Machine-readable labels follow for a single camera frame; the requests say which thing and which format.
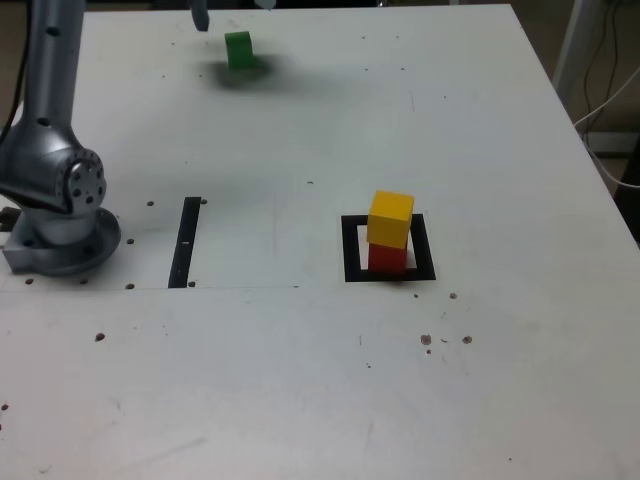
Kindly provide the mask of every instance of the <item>stacked blocks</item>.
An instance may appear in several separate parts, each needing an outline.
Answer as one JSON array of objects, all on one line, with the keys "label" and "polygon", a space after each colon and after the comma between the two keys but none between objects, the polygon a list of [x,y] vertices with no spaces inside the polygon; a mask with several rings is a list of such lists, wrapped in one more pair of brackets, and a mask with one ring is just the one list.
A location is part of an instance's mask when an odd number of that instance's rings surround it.
[{"label": "stacked blocks", "polygon": [[370,272],[402,275],[407,269],[407,240],[413,197],[377,191],[367,220]]},{"label": "stacked blocks", "polygon": [[230,70],[255,67],[256,59],[253,56],[249,32],[225,33],[224,41],[227,45]]}]

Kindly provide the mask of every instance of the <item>table surface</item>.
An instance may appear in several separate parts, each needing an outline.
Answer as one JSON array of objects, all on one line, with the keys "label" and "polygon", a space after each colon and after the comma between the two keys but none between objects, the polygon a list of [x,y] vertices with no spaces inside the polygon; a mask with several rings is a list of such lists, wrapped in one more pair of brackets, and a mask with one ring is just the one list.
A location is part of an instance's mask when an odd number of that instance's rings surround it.
[{"label": "table surface", "polygon": [[[74,128],[123,242],[0,262],[0,478],[640,476],[638,251],[510,7],[90,13]],[[436,281],[344,282],[376,189]]]}]

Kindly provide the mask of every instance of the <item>yellow block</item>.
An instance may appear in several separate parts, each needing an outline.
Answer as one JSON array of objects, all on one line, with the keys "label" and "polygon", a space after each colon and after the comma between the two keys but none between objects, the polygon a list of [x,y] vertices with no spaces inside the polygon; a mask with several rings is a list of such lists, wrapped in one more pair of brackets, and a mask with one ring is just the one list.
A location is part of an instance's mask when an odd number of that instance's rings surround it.
[{"label": "yellow block", "polygon": [[413,197],[378,190],[367,221],[367,242],[384,247],[404,248],[411,227]]}]

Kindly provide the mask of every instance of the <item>red block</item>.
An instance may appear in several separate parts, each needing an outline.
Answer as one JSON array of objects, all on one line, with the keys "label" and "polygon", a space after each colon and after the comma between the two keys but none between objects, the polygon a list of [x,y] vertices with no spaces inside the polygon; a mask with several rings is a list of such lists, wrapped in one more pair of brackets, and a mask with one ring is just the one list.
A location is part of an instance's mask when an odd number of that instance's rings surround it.
[{"label": "red block", "polygon": [[407,245],[404,248],[391,248],[369,244],[369,271],[402,275],[407,270]]}]

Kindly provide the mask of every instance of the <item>silver robotic arm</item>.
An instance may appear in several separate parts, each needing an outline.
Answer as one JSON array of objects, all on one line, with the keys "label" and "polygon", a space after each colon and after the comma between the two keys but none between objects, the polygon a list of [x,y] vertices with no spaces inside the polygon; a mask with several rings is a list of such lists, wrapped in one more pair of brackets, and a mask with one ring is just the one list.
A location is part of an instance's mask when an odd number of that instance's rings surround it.
[{"label": "silver robotic arm", "polygon": [[[85,7],[85,0],[33,0],[28,7],[24,111],[0,137],[0,193],[22,209],[3,249],[16,273],[79,273],[105,261],[120,241],[116,217],[100,208],[107,193],[102,161],[71,127]],[[192,0],[191,11],[206,31],[206,0]]]}]

